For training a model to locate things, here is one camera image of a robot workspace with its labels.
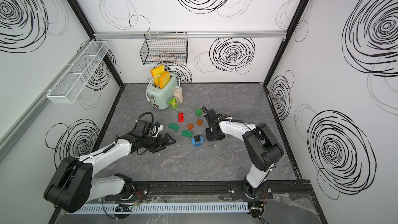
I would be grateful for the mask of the clear glass with green packet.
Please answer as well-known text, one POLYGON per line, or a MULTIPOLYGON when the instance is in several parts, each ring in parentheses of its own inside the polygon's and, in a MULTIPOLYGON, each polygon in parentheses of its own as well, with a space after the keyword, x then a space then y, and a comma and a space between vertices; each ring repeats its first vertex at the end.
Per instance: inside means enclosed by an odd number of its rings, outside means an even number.
POLYGON ((179 112, 180 102, 175 96, 169 97, 167 100, 168 108, 172 113, 179 112))

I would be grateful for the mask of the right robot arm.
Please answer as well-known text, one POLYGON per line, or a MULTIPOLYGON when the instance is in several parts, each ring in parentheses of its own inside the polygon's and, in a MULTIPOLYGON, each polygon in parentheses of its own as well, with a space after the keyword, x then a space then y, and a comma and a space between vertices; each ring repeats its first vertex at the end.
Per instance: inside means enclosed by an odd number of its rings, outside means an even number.
POLYGON ((217 114, 204 106, 202 112, 208 123, 205 129, 207 141, 221 141, 226 135, 231 135, 244 142, 252 166, 244 179, 243 188, 252 199, 260 195, 269 172, 284 156, 281 144, 268 125, 262 122, 248 124, 229 115, 217 114))

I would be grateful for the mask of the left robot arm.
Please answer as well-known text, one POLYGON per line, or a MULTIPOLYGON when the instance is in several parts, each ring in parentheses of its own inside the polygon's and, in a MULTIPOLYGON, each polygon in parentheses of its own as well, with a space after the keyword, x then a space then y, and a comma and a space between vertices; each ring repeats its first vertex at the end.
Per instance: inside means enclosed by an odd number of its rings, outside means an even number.
POLYGON ((130 177, 116 173, 106 178, 95 175, 113 162, 144 149, 157 153, 176 143, 168 133, 161 134, 163 125, 153 119, 152 112, 141 114, 131 131, 115 136, 114 141, 90 154, 64 158, 44 191, 44 199, 68 213, 74 213, 87 202, 107 196, 117 196, 123 201, 135 194, 142 196, 130 177))

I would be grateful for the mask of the dark green long lego brick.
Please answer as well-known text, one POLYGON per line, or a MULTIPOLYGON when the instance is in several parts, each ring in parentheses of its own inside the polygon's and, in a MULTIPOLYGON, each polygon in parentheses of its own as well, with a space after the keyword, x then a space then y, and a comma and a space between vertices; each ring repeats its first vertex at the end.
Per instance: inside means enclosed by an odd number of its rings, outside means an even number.
POLYGON ((172 122, 171 122, 171 123, 169 124, 169 128, 172 129, 173 131, 178 131, 179 128, 180 128, 180 126, 177 125, 177 124, 175 124, 175 123, 172 123, 172 122))

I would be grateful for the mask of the jar of beige grains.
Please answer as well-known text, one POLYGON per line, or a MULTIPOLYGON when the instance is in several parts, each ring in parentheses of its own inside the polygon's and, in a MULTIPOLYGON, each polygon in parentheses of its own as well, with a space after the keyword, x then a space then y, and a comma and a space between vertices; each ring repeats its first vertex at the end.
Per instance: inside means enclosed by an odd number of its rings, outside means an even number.
POLYGON ((179 100, 179 103, 183 102, 182 87, 176 86, 172 89, 173 96, 179 100))

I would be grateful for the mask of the black square lego brick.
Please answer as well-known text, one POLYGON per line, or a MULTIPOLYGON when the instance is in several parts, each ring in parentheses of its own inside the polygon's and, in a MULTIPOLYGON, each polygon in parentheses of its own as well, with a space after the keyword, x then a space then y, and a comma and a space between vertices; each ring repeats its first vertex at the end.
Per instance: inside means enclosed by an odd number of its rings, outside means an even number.
POLYGON ((196 135, 194 137, 195 143, 200 143, 201 142, 201 137, 199 135, 196 135))

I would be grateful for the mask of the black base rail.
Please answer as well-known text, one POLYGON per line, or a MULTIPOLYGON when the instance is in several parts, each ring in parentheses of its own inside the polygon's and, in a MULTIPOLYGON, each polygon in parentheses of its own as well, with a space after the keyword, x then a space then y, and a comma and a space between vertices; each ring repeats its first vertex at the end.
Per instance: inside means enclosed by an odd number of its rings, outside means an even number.
POLYGON ((134 181, 131 201, 142 201, 154 196, 214 195, 232 200, 270 200, 274 195, 309 195, 315 192, 308 180, 267 180, 258 189, 250 190, 242 180, 224 181, 134 181))

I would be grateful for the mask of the orange toast slice front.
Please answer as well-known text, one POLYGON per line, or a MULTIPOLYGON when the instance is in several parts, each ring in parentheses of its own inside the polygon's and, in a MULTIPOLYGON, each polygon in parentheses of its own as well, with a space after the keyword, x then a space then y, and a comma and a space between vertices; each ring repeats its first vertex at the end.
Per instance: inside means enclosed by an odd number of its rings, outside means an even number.
POLYGON ((163 89, 171 80, 171 74, 169 72, 164 72, 159 80, 159 87, 163 89))

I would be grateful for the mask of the light blue long lego brick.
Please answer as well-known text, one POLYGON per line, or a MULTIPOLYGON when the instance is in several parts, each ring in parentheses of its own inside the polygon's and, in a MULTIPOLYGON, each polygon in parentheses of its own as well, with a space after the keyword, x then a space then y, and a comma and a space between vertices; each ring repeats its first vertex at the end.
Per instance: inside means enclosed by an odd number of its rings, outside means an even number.
POLYGON ((199 147, 199 146, 201 146, 203 143, 204 143, 204 139, 203 139, 203 137, 202 136, 200 136, 201 137, 201 142, 200 143, 195 143, 195 140, 194 140, 194 137, 192 138, 192 144, 195 146, 195 147, 199 147))

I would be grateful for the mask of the mint green toaster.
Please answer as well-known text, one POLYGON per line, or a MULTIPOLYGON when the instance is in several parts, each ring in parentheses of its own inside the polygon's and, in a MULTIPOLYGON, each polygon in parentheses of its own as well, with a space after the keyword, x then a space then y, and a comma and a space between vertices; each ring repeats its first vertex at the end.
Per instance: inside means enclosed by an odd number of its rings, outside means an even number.
POLYGON ((150 81, 146 89, 146 98, 150 104, 157 109, 166 109, 169 106, 170 97, 173 96, 173 88, 178 86, 178 78, 171 74, 171 80, 167 85, 160 89, 155 86, 154 78, 150 81))

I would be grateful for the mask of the orange lego brick left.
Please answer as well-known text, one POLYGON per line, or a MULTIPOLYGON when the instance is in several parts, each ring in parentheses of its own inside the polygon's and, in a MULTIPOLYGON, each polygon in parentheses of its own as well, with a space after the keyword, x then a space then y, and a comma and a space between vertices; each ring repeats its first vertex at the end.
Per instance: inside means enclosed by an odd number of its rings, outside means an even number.
POLYGON ((188 124, 187 128, 191 131, 194 128, 194 125, 193 124, 188 124))

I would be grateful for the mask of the white mesh wall shelf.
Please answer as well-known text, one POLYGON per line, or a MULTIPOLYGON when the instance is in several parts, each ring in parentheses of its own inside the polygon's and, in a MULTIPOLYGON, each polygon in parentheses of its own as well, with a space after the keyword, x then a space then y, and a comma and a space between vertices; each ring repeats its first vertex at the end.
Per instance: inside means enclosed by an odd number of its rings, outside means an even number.
POLYGON ((106 41, 91 41, 77 53, 77 58, 47 94, 54 104, 72 104, 85 88, 100 91, 109 82, 104 57, 109 52, 106 41))

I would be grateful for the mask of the light green square lego brick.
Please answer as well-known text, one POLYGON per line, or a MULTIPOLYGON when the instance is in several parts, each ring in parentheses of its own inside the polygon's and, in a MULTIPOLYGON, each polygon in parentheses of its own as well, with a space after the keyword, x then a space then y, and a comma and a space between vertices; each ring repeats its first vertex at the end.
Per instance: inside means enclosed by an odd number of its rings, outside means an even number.
POLYGON ((201 116, 202 115, 202 110, 201 109, 196 109, 195 110, 195 114, 197 115, 197 116, 201 116))

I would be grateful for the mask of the red long lego brick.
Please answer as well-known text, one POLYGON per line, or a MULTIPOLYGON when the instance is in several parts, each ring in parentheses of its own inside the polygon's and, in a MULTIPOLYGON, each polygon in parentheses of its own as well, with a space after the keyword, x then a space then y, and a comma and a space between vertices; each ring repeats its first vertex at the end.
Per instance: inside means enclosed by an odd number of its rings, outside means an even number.
POLYGON ((178 122, 179 122, 179 123, 182 123, 182 122, 184 122, 184 116, 183 116, 183 113, 178 113, 178 122))

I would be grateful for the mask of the yellow toast slice back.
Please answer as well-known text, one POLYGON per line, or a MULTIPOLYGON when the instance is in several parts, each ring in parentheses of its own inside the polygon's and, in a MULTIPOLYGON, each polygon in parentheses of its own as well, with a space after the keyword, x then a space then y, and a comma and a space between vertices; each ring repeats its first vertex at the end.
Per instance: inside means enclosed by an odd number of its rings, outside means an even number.
POLYGON ((151 72, 155 86, 158 87, 159 83, 160 83, 160 78, 165 73, 164 65, 161 64, 161 65, 153 68, 150 72, 151 72))

